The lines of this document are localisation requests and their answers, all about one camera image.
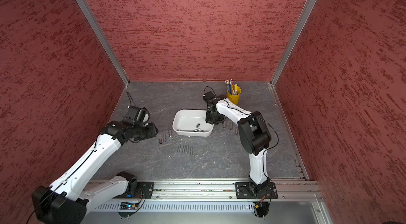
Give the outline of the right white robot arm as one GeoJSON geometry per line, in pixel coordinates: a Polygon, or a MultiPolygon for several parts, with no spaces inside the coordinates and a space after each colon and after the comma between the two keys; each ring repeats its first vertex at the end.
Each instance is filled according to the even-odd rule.
{"type": "Polygon", "coordinates": [[[249,155],[250,173],[248,188],[250,194],[259,197],[270,187],[271,180],[266,171],[265,153],[269,149],[271,134],[263,116],[258,111],[251,112],[233,104],[227,98],[203,95],[206,102],[206,122],[222,123],[226,118],[233,122],[239,131],[240,142],[249,155]]]}

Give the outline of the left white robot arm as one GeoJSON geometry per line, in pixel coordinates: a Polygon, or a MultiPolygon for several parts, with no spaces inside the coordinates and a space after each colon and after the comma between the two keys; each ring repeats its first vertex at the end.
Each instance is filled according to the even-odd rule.
{"type": "Polygon", "coordinates": [[[79,224],[91,211],[112,198],[124,195],[143,199],[136,176],[120,172],[111,180],[86,191],[94,174],[121,146],[142,141],[158,134],[154,123],[127,125],[113,121],[104,127],[94,145],[62,176],[48,187],[39,186],[32,193],[33,215],[44,224],[79,224]]]}

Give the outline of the white plastic storage box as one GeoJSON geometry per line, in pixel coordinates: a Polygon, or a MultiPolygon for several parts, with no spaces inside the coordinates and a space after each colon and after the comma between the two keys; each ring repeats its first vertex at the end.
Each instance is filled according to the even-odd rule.
{"type": "Polygon", "coordinates": [[[183,109],[175,114],[172,129],[180,136],[208,137],[214,126],[205,121],[206,111],[196,109],[183,109]],[[200,124],[202,132],[180,132],[179,129],[194,129],[200,124]]]}

